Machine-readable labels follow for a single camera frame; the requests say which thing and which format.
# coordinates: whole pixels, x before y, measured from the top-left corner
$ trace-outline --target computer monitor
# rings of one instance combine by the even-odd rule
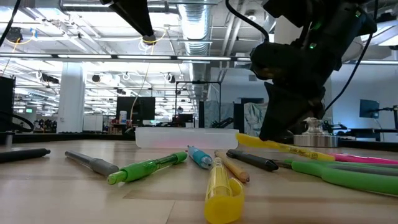
[[[120,111],[127,111],[127,119],[130,119],[131,107],[136,99],[135,96],[119,96],[116,104],[116,119],[120,117]],[[133,123],[142,120],[155,119],[155,98],[139,97],[132,110]]]

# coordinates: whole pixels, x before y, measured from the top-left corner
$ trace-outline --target wooden table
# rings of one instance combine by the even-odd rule
[[[62,141],[15,144],[45,147],[51,154],[0,164],[0,223],[206,223],[203,216],[208,171],[190,158],[129,184],[105,178],[66,159],[66,150],[125,166],[166,156],[173,149],[139,149],[132,141]],[[241,150],[283,159],[275,150]],[[323,149],[397,159],[393,152]],[[318,177],[280,168],[270,173],[236,161],[251,175],[244,213],[236,223],[398,223],[398,197],[347,189]]]

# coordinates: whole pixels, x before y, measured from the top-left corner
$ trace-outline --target white column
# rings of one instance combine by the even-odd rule
[[[57,133],[83,131],[86,73],[82,63],[64,62],[61,76]]]

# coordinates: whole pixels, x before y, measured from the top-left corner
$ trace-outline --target metal frame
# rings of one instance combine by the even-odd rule
[[[218,94],[218,122],[221,121],[221,82],[205,82],[205,81],[176,81],[175,82],[175,105],[174,105],[174,116],[177,116],[177,92],[178,92],[178,84],[180,83],[191,83],[194,85],[203,85],[203,84],[212,84],[217,83],[219,85],[219,94]]]

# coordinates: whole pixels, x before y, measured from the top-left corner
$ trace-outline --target ventilation duct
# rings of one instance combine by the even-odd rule
[[[210,6],[201,4],[179,4],[181,27],[184,39],[203,40],[209,35]],[[209,46],[202,42],[185,42],[187,55],[208,55]],[[210,66],[206,63],[190,63],[192,81],[210,81]],[[193,85],[197,102],[205,101],[208,85]]]

